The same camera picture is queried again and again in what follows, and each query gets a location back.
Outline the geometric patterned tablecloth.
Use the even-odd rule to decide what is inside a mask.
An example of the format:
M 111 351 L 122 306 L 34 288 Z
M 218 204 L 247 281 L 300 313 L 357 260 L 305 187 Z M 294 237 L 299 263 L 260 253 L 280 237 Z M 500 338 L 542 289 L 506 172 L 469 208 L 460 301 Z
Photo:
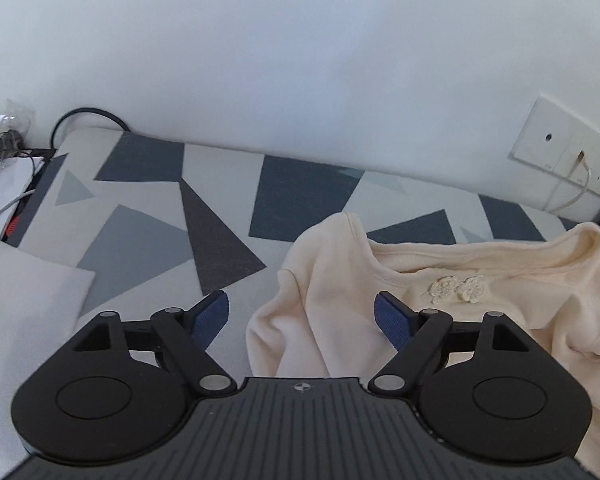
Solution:
M 250 372 L 245 331 L 276 293 L 297 237 L 340 211 L 379 243 L 554 240 L 571 222 L 527 206 L 391 174 L 106 129 L 70 134 L 47 162 L 9 245 L 94 273 L 76 322 L 143 320 L 215 289 L 230 319 L 211 355 Z

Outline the white folded cloth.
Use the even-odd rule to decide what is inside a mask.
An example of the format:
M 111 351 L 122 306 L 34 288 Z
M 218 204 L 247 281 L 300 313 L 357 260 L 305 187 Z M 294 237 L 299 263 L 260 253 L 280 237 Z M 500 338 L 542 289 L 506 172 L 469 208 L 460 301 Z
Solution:
M 0 242 L 0 479 L 27 456 L 12 397 L 73 333 L 94 277 Z

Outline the clear plastic bag clutter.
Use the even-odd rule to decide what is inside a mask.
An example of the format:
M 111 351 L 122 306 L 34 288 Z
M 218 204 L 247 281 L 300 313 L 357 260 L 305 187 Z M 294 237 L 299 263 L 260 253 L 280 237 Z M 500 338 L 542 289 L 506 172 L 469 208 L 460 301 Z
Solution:
M 31 107 L 7 100 L 0 113 L 0 162 L 20 155 L 26 147 L 26 137 L 34 123 Z

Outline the white wall socket panel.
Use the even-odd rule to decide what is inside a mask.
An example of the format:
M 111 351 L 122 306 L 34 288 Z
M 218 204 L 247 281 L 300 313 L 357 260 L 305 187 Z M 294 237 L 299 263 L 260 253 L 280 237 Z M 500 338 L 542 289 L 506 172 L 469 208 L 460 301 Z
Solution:
M 588 190 L 600 196 L 600 131 L 548 96 L 536 99 L 510 157 L 581 186 L 587 162 Z

